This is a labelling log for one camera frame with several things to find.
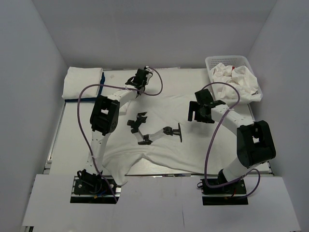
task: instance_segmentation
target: laundry basket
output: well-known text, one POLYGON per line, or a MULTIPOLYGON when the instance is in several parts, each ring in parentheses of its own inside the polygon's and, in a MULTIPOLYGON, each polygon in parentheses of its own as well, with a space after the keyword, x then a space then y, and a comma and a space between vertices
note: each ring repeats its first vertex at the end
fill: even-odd
MULTIPOLYGON (((213 82, 213 78, 212 78, 212 74, 211 74, 211 69, 214 68, 217 64, 219 63, 223 63, 224 65, 233 65, 235 68, 239 67, 239 66, 246 66, 250 72, 254 75, 251 66, 247 60, 247 58, 243 57, 243 56, 214 56, 214 57, 207 57, 205 59, 205 63, 206 63, 206 67, 207 67, 207 72, 208 72, 208 76, 209 79, 211 81, 211 83, 213 82)), ((214 98, 216 100, 220 100, 220 98, 218 97, 218 88, 219 88, 220 84, 215 84, 212 85, 212 90, 213 90, 213 94, 214 94, 214 98)), ((256 92, 256 94, 261 94, 261 97, 263 97, 262 91, 260 86, 258 87, 258 90, 256 92)), ((223 99, 223 101, 228 104, 228 105, 232 105, 235 102, 237 102, 237 99, 223 99)), ((249 104, 250 101, 243 101, 240 100, 239 104, 249 104)))

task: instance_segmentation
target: gray wall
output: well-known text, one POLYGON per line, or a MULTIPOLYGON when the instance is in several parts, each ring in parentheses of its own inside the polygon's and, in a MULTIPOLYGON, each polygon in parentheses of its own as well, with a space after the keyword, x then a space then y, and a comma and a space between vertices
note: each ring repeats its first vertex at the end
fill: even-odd
POLYGON ((247 56, 276 0, 33 0, 70 66, 205 67, 247 56))
POLYGON ((0 231, 19 231, 62 107, 67 65, 31 0, 0 1, 0 231))
POLYGON ((302 231, 309 231, 309 1, 278 0, 256 40, 249 62, 264 98, 253 105, 256 119, 271 128, 277 157, 302 231))

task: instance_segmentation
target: purple cable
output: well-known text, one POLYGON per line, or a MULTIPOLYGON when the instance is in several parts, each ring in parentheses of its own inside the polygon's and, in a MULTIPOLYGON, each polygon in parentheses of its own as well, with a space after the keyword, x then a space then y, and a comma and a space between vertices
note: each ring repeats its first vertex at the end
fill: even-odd
POLYGON ((144 92, 144 91, 141 91, 141 90, 138 90, 138 89, 135 89, 135 88, 125 88, 125 87, 117 87, 117 86, 110 86, 110 85, 103 85, 103 84, 93 84, 93 85, 89 85, 89 86, 85 87, 85 88, 81 91, 81 93, 80 93, 80 95, 79 95, 79 97, 78 97, 78 101, 77 101, 77 122, 78 122, 79 129, 81 130, 81 133, 82 133, 82 135, 83 135, 83 137, 84 137, 84 139, 85 139, 85 141, 86 141, 86 143, 87 143, 87 146, 88 146, 88 148, 89 148, 89 151, 90 151, 90 154, 91 154, 91 157, 92 157, 93 165, 94 165, 94 167, 95 167, 97 173, 98 173, 98 174, 103 178, 103 180, 107 183, 107 186, 108 186, 108 188, 110 189, 110 191, 111 191, 111 193, 112 193, 112 196, 114 197, 116 203, 117 203, 117 198, 116 198, 116 196, 115 196, 115 193, 114 193, 113 189, 111 188, 110 183, 108 182, 108 180, 107 180, 107 179, 103 176, 103 174, 99 171, 99 169, 98 169, 98 167, 97 167, 97 164, 96 164, 96 161, 95 161, 95 158, 94 158, 93 151, 92 151, 92 149, 91 149, 91 145, 90 145, 90 143, 88 142, 87 137, 86 137, 86 135, 85 135, 85 132, 84 132, 84 130, 83 130, 82 123, 81 123, 81 118, 80 118, 80 113, 79 113, 79 112, 80 112, 81 98, 82 98, 83 93, 86 91, 86 89, 88 89, 88 88, 90 88, 90 87, 94 87, 94 86, 109 87, 109 88, 116 88, 116 89, 123 89, 123 90, 128 89, 128 90, 133 90, 133 91, 137 91, 137 92, 143 93, 143 94, 148 95, 148 96, 157 96, 157 95, 159 95, 159 94, 162 92, 162 90, 163 90, 163 81, 162 81, 161 75, 159 74, 159 72, 158 72, 157 70, 155 70, 155 69, 153 69, 153 68, 150 68, 150 69, 154 70, 154 71, 159 75, 159 78, 160 78, 160 81, 161 81, 161 90, 160 90, 158 93, 156 93, 156 94, 146 93, 146 92, 144 92))
MULTIPOLYGON (((205 159, 204 178, 205 178, 205 184, 206 184, 209 188, 211 188, 211 189, 213 189, 213 188, 214 188, 214 189, 220 188, 220 187, 223 187, 223 186, 230 185, 230 184, 232 184, 232 183, 238 182, 239 180, 241 180, 242 178, 244 178, 244 177, 249 173, 249 172, 248 172, 248 173, 247 173, 246 175, 244 175, 244 176, 241 176, 241 177, 239 177, 239 178, 237 178, 237 179, 235 179, 235 180, 232 180, 232 181, 229 181, 229 182, 227 182, 227 183, 220 184, 220 185, 210 185, 210 184, 208 183, 208 181, 207 181, 207 164, 208 164, 208 159, 209 159, 209 155, 210 155, 210 152, 211 152, 211 147, 212 147, 214 138, 215 138, 215 136, 216 136, 216 134, 217 134, 217 132, 218 132, 218 130, 219 130, 219 127, 221 126, 221 124, 223 123, 225 117, 227 116, 227 114, 240 102, 240 94, 239 94, 239 92, 237 91, 237 89, 236 89, 234 86, 232 86, 232 85, 230 85, 230 84, 228 84, 228 83, 225 83, 225 82, 213 82, 213 83, 210 83, 210 84, 208 84, 208 85, 205 85, 205 86, 202 88, 202 90, 205 89, 205 88, 207 88, 208 86, 211 86, 211 85, 214 85, 214 84, 223 84, 223 85, 226 85, 226 86, 230 86, 232 89, 234 89, 234 90, 236 91, 238 99, 237 99, 236 103, 233 104, 232 106, 230 106, 230 107, 228 108, 228 110, 223 114, 223 116, 222 116, 222 118, 220 119, 220 121, 219 121, 219 123, 218 123, 216 129, 214 130, 214 133, 213 133, 213 135, 212 135, 211 141, 210 141, 209 146, 208 146, 208 150, 207 150, 207 153, 206 153, 206 159, 205 159)), ((259 172, 257 169, 252 169, 252 170, 257 171, 258 176, 259 176, 259 179, 258 179, 257 185, 255 186, 255 188, 253 189, 253 191, 250 192, 248 195, 246 195, 246 196, 244 196, 244 197, 250 196, 250 195, 257 189, 258 185, 260 184, 260 178, 261 178, 260 172, 259 172)))

